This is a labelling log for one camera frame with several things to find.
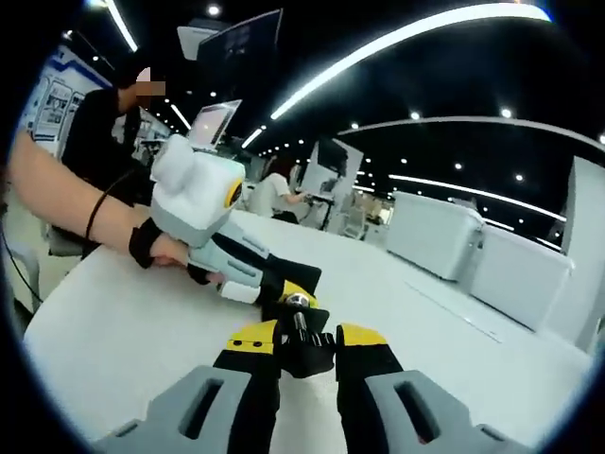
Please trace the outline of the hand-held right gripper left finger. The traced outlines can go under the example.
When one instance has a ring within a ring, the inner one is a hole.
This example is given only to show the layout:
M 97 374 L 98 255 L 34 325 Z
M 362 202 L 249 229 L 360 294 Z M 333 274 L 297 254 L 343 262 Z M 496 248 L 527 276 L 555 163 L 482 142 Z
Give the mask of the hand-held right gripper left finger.
M 182 377 L 95 453 L 267 453 L 279 409 L 275 320 L 231 335 L 212 366 Z

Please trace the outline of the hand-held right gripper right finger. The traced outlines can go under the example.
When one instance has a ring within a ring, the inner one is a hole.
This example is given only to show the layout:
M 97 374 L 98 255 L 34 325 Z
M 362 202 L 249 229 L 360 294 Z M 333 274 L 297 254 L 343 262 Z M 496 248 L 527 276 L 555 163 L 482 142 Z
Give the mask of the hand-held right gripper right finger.
M 336 334 L 337 410 L 349 453 L 528 453 L 416 370 L 387 341 L 343 323 Z

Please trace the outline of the person's left hand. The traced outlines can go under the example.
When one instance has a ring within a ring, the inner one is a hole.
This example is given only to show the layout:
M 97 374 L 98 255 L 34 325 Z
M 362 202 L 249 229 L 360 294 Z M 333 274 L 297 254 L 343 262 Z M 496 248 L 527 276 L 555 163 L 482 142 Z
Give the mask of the person's left hand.
M 207 271 L 190 264 L 187 245 L 162 232 L 151 218 L 132 228 L 129 253 L 143 269 L 152 266 L 181 267 L 191 279 L 202 286 L 218 285 L 224 281 L 222 273 Z

